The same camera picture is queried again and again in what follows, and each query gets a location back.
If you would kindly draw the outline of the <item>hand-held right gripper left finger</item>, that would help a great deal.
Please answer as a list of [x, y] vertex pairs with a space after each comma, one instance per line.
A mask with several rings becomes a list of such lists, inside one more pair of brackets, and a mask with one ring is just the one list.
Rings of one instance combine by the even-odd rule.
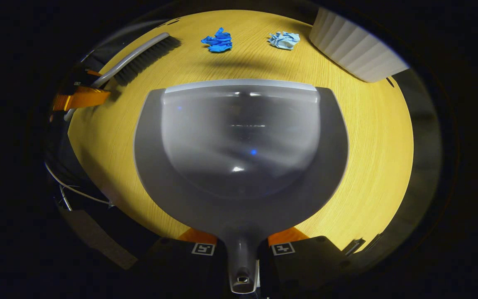
[[139, 299], [226, 299], [226, 249], [193, 229], [161, 237], [134, 264], [133, 279]]

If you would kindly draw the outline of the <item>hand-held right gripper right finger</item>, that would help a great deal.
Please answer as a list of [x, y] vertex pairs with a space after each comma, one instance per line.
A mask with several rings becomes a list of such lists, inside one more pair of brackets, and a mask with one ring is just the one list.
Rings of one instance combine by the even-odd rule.
[[264, 240], [258, 258], [262, 299], [328, 299], [349, 270], [349, 258], [327, 237], [295, 227]]

